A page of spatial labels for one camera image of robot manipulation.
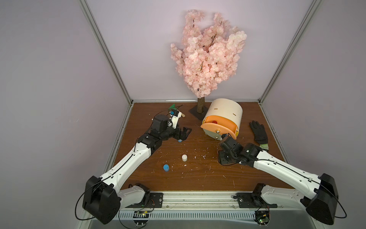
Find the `orange top drawer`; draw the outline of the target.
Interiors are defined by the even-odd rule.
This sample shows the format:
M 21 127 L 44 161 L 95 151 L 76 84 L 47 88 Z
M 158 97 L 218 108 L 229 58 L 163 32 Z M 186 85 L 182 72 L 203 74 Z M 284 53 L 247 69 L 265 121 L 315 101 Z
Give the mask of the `orange top drawer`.
M 237 139 L 239 135 L 241 122 L 238 120 L 231 120 L 217 115 L 209 115 L 201 124 L 201 128 L 206 135 L 216 140 L 222 140 L 226 136 L 231 136 Z

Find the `cream cylindrical drawer cabinet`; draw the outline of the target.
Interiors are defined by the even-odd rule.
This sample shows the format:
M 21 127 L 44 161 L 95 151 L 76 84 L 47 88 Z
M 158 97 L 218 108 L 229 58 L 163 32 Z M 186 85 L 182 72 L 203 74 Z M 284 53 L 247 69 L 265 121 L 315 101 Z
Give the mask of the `cream cylindrical drawer cabinet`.
M 237 102 L 225 98 L 219 98 L 211 103 L 204 119 L 209 115 L 217 115 L 233 121 L 238 120 L 241 122 L 242 114 L 243 109 Z

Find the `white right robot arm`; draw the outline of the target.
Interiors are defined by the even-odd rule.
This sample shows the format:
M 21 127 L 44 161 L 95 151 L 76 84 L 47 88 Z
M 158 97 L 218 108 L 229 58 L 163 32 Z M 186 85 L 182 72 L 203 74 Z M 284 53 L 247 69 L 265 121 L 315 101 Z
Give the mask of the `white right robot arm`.
M 220 141 L 218 161 L 223 166 L 240 164 L 266 172 L 291 186 L 290 189 L 263 185 L 259 196 L 264 205 L 283 205 L 305 210 L 315 220 L 333 225 L 339 195 L 335 179 L 324 173 L 316 175 L 298 169 L 271 155 L 267 150 L 248 143 L 239 144 L 231 136 Z

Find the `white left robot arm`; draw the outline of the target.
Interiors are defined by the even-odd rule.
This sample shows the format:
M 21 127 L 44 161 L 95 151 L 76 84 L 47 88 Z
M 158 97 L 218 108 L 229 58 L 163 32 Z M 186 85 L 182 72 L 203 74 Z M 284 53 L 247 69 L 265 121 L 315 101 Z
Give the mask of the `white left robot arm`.
M 150 190 L 146 186 L 136 184 L 127 189 L 122 189 L 122 186 L 164 141 L 170 138 L 178 141 L 187 139 L 192 130 L 179 127 L 178 121 L 182 117 L 185 115 L 179 110 L 170 111 L 169 115 L 156 115 L 151 126 L 137 139 L 123 159 L 100 177 L 92 176 L 88 179 L 79 200 L 92 218 L 108 224 L 120 209 L 135 204 L 147 206 Z

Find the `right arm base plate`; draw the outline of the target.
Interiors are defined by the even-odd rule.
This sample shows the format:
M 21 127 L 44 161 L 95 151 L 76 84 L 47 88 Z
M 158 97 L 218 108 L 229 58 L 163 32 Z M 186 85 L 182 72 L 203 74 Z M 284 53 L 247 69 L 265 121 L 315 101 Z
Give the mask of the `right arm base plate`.
M 234 200 L 239 205 L 241 209 L 253 209 L 253 208 L 263 208 L 263 209 L 275 209 L 278 208 L 277 204 L 268 204 L 259 194 L 254 193 L 236 193 L 232 196 Z

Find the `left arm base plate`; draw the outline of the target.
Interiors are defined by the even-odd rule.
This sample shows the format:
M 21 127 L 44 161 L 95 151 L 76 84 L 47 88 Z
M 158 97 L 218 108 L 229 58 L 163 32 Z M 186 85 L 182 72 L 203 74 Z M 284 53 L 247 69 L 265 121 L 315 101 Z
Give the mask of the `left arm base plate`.
M 149 194 L 149 197 L 144 199 L 137 204 L 128 206 L 127 208 L 132 209 L 143 209 L 143 208 L 162 208 L 164 200 L 164 194 L 162 192 L 153 192 Z

